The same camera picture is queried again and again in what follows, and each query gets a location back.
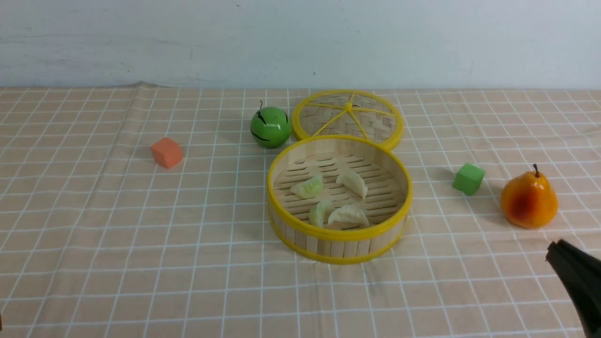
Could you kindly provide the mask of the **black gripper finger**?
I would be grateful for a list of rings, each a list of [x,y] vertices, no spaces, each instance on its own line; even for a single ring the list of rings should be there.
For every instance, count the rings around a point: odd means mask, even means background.
[[[600,260],[564,239],[547,248],[546,261],[574,301],[599,301],[601,297]]]

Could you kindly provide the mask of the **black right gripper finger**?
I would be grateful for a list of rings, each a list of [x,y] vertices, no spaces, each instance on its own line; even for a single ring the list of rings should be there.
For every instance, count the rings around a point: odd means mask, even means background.
[[[573,303],[586,338],[601,336],[600,274],[562,272],[558,277]]]

